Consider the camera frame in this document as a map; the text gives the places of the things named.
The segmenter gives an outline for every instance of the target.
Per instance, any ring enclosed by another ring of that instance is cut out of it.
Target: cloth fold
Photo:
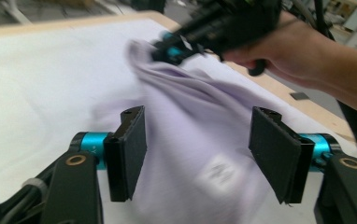
[[[133,203],[149,223],[246,223],[270,187],[248,149],[259,92],[153,62],[147,42],[127,61],[144,92],[148,152]]]

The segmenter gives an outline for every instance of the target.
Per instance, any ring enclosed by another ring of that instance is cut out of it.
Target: white label
[[[229,196],[234,191],[239,172],[239,167],[233,161],[217,155],[202,169],[195,182],[212,196]]]

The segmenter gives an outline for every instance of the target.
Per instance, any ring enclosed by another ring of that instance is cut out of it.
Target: black handle
[[[257,77],[262,74],[266,67],[266,60],[265,59],[258,59],[255,61],[255,68],[249,69],[249,75],[252,77]]]

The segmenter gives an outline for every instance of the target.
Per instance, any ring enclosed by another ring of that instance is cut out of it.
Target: forearm
[[[357,109],[357,49],[333,43],[327,50],[324,71],[315,89]]]

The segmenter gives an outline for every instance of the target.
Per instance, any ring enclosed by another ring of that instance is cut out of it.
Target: lavender cloth
[[[270,190],[248,149],[254,105],[273,102],[244,86],[150,58],[132,42],[143,86],[148,153],[133,203],[149,223],[248,223]]]

